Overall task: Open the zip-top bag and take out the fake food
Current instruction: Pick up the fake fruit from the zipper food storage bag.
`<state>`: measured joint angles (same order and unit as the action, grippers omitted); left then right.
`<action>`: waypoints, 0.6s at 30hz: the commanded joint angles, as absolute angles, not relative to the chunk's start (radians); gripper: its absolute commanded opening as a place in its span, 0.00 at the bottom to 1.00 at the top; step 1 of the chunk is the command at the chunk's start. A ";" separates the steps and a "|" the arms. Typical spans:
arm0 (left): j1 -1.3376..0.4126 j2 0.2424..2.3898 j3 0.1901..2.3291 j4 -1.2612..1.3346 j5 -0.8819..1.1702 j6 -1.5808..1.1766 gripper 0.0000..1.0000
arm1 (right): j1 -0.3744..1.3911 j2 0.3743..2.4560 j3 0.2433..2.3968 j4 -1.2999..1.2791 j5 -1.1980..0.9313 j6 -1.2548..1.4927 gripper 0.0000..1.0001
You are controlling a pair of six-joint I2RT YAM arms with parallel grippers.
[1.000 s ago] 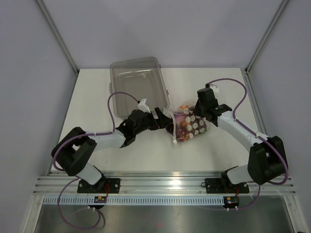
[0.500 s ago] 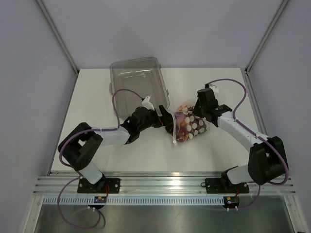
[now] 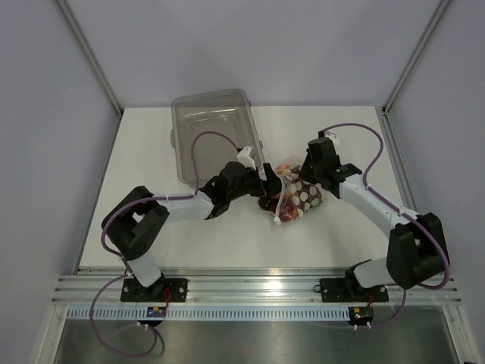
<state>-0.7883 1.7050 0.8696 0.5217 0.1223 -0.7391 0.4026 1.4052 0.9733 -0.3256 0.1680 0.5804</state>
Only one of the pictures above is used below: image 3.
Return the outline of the clear zip top bag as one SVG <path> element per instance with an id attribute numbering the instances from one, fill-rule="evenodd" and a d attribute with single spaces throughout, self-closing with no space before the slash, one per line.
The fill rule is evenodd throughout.
<path id="1" fill-rule="evenodd" d="M 302 218 L 327 200 L 327 192 L 320 184 L 301 179 L 302 165 L 303 160 L 294 155 L 282 160 L 274 168 L 283 183 L 281 192 L 275 197 L 262 197 L 258 200 L 259 207 L 271 213 L 276 224 Z"/>

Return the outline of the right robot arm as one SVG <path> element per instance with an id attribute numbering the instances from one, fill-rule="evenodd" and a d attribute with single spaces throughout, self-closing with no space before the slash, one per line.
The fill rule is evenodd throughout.
<path id="1" fill-rule="evenodd" d="M 365 179 L 353 164 L 342 164 L 333 141 L 320 137 L 308 143 L 300 177 L 320 184 L 337 199 L 360 211 L 388 239 L 384 258 L 368 260 L 351 267 L 344 291 L 351 300 L 362 300 L 372 287 L 395 284 L 404 290 L 414 286 L 431 289 L 424 282 L 440 273 L 449 280 L 449 257 L 440 219 L 433 213 L 421 215 L 397 206 Z"/>

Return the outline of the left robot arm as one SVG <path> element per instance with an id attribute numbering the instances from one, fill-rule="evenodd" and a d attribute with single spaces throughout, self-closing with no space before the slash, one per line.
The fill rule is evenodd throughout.
<path id="1" fill-rule="evenodd" d="M 168 300 L 169 283 L 151 254 L 151 248 L 166 224 L 211 220 L 224 214 L 230 203 L 244 196 L 273 199 L 283 192 L 283 180 L 268 163 L 264 176 L 240 162 L 229 162 L 202 188 L 191 194 L 156 196 L 138 186 L 102 221 L 102 246 L 110 240 L 113 254 L 121 257 L 127 274 L 123 277 L 124 302 Z"/>

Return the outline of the fake dark red apple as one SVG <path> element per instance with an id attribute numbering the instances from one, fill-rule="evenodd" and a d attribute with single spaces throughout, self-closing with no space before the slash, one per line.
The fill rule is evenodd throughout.
<path id="1" fill-rule="evenodd" d="M 275 213 L 278 202 L 278 198 L 260 197 L 258 199 L 258 206 L 264 211 Z"/>

